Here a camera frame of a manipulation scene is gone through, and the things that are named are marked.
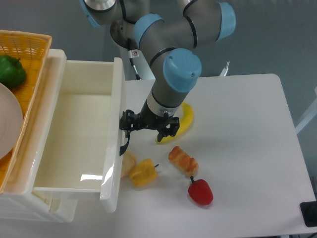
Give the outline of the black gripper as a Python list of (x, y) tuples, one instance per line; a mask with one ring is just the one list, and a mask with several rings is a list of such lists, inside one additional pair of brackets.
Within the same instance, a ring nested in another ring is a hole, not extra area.
[(156, 130), (158, 132), (157, 142), (161, 142), (163, 138), (176, 135), (180, 128), (179, 121), (179, 117), (170, 116), (168, 111), (164, 111), (162, 116), (158, 116), (150, 109), (145, 109), (138, 114), (132, 110), (126, 110), (119, 120), (119, 128), (125, 131), (126, 137), (129, 137), (135, 130)]

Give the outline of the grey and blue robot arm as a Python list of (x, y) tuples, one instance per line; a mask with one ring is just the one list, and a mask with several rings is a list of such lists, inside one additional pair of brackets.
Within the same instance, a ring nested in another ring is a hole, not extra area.
[(136, 114), (126, 110), (119, 127), (127, 135), (151, 129), (157, 140), (174, 137), (180, 122), (175, 113), (195, 86), (202, 72), (192, 49), (231, 35), (236, 27), (233, 7), (216, 0), (181, 0), (182, 17), (167, 23), (150, 12), (148, 0), (83, 0), (81, 6), (89, 23), (101, 26), (118, 23), (127, 49), (139, 49), (155, 82)]

